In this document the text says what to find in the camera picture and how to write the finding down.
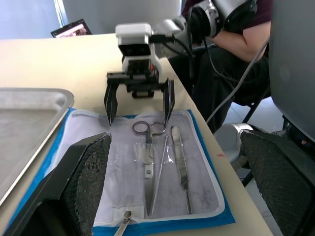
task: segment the scissor handle ring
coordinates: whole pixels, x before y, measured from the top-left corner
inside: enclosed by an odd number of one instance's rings
[[[165,123],[164,122],[160,122],[160,121],[155,121],[155,122],[150,124],[150,127],[152,127],[155,124],[161,124],[163,126],[163,131],[161,131],[161,132],[152,132],[152,135],[163,134],[165,132],[165,130],[166,130]]]
[[[144,131],[137,131],[137,130],[135,129],[135,127],[136,127],[137,125],[139,125],[139,124],[144,124],[147,128],[146,128]],[[145,134],[145,133],[148,132],[149,129],[150,129],[150,125],[149,125],[147,122],[142,121],[142,120],[137,121],[137,122],[135,122],[135,123],[132,125],[132,130],[133,130],[136,134]]]

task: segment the cable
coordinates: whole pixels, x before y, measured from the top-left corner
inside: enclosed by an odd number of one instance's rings
[[[187,56],[189,58],[189,77],[192,79],[193,78],[193,73],[194,73],[194,62],[193,62],[193,55],[191,50],[178,38],[175,36],[166,36],[164,34],[153,34],[149,38],[150,43],[174,43],[177,42],[179,45],[182,46],[182,48],[185,50],[187,53]]]
[[[172,52],[174,52],[174,53],[176,53],[178,55],[187,57],[187,54],[184,54],[184,53],[181,53],[181,52],[177,51],[176,49],[172,48],[171,46],[167,45],[166,43],[162,43],[162,45],[164,45],[165,48],[169,49],[170,51],[172,51]]]
[[[256,56],[254,57],[254,59],[250,62],[250,64],[248,65],[248,67],[246,68],[242,78],[240,79],[240,81],[238,82],[237,86],[235,87],[235,89],[230,93],[230,95],[228,97],[226,97],[226,99],[220,103],[220,105],[218,105],[218,107],[212,112],[212,114],[209,116],[209,118],[207,119],[206,123],[209,123],[209,121],[213,118],[213,116],[217,113],[217,111],[228,101],[231,99],[231,97],[237,92],[237,90],[241,87],[243,81],[245,80],[246,76],[248,75],[249,71],[251,70],[252,66],[256,63],[258,57],[260,56],[260,54],[262,53],[262,51],[265,49],[265,47],[267,46],[268,42],[269,42],[270,36],[268,37],[268,39],[266,40],[266,42],[263,44],[263,46],[261,47],[261,49],[259,50],[259,52],[256,54]]]
[[[191,13],[193,7],[188,10],[188,17],[187,17],[187,39],[188,39],[188,48],[189,51],[192,53],[192,40],[191,40]],[[192,61],[189,60],[189,78],[192,80],[194,76],[194,61],[192,57]]]
[[[188,11],[187,16],[187,39],[188,39],[188,47],[189,50],[192,52],[192,40],[191,40],[191,13],[192,13],[193,7],[191,7]]]
[[[190,79],[193,79],[193,74],[194,74],[194,61],[193,61],[193,55],[192,55],[192,52],[191,50],[189,50],[189,48],[179,39],[175,38],[175,37],[172,37],[172,39],[177,42],[178,44],[180,44],[184,50],[186,51],[187,53],[187,56],[189,58],[189,77]]]
[[[213,61],[212,61],[212,58],[211,58],[211,56],[210,56],[209,50],[207,49],[207,48],[208,48],[208,45],[207,45],[206,38],[203,39],[203,43],[204,43],[204,45],[205,45],[205,47],[206,47],[206,52],[207,52],[208,58],[209,58],[209,60],[210,60],[210,63],[211,63],[211,65],[212,65],[212,68],[214,69],[215,73],[216,73],[217,75],[219,75],[220,77],[226,79],[226,80],[230,80],[230,81],[233,81],[233,82],[238,83],[238,82],[239,82],[238,80],[235,80],[235,79],[232,79],[232,78],[227,77],[227,76],[225,76],[225,75],[222,75],[221,73],[219,73],[219,72],[217,71],[217,69],[215,68],[215,65],[213,64]],[[251,83],[253,83],[253,82],[254,82],[254,81],[248,81],[248,82],[243,82],[243,84],[251,84]]]

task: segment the dark shirt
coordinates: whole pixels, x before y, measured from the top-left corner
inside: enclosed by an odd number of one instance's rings
[[[189,8],[203,0],[187,0],[182,15],[187,14]],[[254,27],[268,21],[271,21],[271,7],[272,0],[257,0],[257,12],[252,21],[245,27],[245,29]]]

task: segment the scissors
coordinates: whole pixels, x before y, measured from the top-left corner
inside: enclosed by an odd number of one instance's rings
[[[145,130],[138,131],[137,127],[139,125],[144,125]],[[162,126],[162,131],[154,131],[152,128],[154,126]],[[145,201],[147,208],[147,215],[150,216],[152,212],[152,201],[154,196],[154,173],[153,173],[153,164],[154,164],[154,151],[152,146],[152,137],[154,135],[161,135],[165,132],[165,123],[163,122],[153,122],[148,124],[145,121],[137,121],[133,124],[132,130],[136,134],[141,134],[146,136],[146,145],[145,145],[145,161],[144,161],[144,191],[145,191]]]

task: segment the white table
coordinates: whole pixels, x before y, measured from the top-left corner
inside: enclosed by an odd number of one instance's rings
[[[74,108],[105,113],[106,73],[120,71],[122,55],[113,34],[63,39],[0,41],[0,86],[63,88],[74,94]],[[269,236],[272,235],[247,191],[239,181],[206,122],[174,73],[167,59],[162,59],[163,73],[175,80],[175,108],[191,109],[215,166],[236,224],[164,235]],[[126,88],[117,90],[117,115],[162,111],[162,93],[153,99],[132,99]],[[0,234],[39,169],[53,138],[38,156],[0,208]]]

